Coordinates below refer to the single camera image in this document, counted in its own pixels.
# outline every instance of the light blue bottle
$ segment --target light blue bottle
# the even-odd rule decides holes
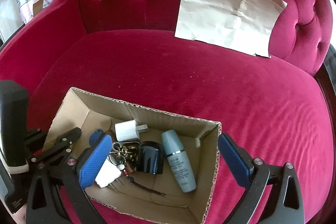
[[[175,130],[162,133],[162,144],[165,149],[169,165],[184,193],[196,189],[196,181],[188,159],[187,152],[177,136]]]

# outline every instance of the sofa armrest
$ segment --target sofa armrest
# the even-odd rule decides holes
[[[333,84],[330,80],[327,68],[323,63],[321,68],[315,75],[315,80],[321,88],[321,91],[325,98],[325,103],[329,110],[331,128],[334,141],[334,171],[331,182],[331,187],[327,200],[325,201],[321,210],[308,222],[309,224],[332,224],[335,223],[336,215],[336,94]]]
[[[0,52],[0,80],[32,93],[61,54],[86,34],[79,0],[53,0]]]

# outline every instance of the wall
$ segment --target wall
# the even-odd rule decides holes
[[[22,26],[16,0],[0,0],[0,32],[6,42]]]

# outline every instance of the white power adapter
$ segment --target white power adapter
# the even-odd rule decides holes
[[[145,131],[148,131],[148,126],[146,124],[139,126],[135,120],[115,124],[115,136],[118,142],[140,140],[139,133]]]
[[[113,163],[106,159],[95,179],[95,182],[100,188],[103,188],[108,186],[120,176],[121,171]]]

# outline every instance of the brown paper sheet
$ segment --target brown paper sheet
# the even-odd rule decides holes
[[[283,0],[181,0],[175,37],[269,57]]]

